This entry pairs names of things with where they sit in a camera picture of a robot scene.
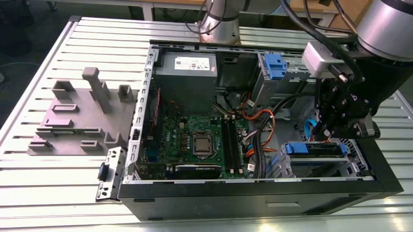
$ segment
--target floor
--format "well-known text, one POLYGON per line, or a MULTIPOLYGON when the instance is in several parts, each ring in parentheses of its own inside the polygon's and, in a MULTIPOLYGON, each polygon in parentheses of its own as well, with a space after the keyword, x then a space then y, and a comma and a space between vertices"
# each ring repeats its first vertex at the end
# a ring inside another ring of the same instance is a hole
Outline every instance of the floor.
MULTIPOLYGON (((24 32, 32 42, 32 50, 23 56, 11 56, 0 50, 0 73, 6 81, 0 83, 0 126, 4 124, 14 106, 26 90, 26 87, 34 77, 38 65, 56 41, 56 38, 64 28, 71 15, 88 17, 104 17, 119 19, 143 19, 141 8, 127 6, 92 5, 78 3, 58 3, 58 10, 50 11, 48 5, 43 1, 32 1, 30 11, 35 18, 35 23, 24 28, 24 32)), ((193 10, 155 10, 157 21, 194 22, 198 12, 193 10)), ((247 27, 264 27, 265 17, 257 14, 242 14, 241 25, 247 27)), ((413 79, 405 83, 401 91, 413 102, 413 92, 409 87, 413 86, 413 79)))

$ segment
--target power supply label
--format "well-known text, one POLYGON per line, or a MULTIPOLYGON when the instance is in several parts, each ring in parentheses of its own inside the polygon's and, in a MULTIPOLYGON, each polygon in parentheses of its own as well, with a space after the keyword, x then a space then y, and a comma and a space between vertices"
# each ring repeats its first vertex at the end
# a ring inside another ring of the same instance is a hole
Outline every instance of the power supply label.
POLYGON ((209 58, 201 57, 177 57, 175 58, 177 70, 210 70, 209 58))

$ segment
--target motherboard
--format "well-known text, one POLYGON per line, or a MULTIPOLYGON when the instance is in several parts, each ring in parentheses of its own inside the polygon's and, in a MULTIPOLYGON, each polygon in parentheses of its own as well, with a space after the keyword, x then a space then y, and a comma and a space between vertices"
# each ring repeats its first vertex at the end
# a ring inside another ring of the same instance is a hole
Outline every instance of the motherboard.
POLYGON ((146 149, 149 179, 247 178, 242 137, 246 122, 210 116, 167 116, 159 149, 146 149))

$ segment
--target metal table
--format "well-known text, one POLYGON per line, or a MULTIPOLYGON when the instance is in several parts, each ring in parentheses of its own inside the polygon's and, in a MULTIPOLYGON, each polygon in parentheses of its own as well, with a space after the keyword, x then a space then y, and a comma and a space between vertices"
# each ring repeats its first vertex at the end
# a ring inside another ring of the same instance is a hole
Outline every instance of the metal table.
MULTIPOLYGON (((241 29, 242 44, 304 48, 297 31, 241 29)), ((332 216, 141 223, 121 203, 95 203, 104 156, 30 156, 27 145, 55 97, 56 80, 88 87, 86 66, 100 69, 108 88, 142 87, 150 39, 197 41, 181 23, 82 18, 68 22, 0 130, 0 228, 141 231, 413 231, 413 110, 397 92, 380 108, 377 140, 405 191, 332 216)))

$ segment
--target cpu socket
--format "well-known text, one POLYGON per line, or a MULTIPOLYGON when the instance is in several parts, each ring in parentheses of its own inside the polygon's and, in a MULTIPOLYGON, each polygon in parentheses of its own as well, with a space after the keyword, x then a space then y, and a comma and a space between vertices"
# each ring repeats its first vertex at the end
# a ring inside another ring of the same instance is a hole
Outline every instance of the cpu socket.
POLYGON ((213 135, 209 132, 197 132, 193 134, 193 154, 199 159, 206 159, 214 153, 213 135))

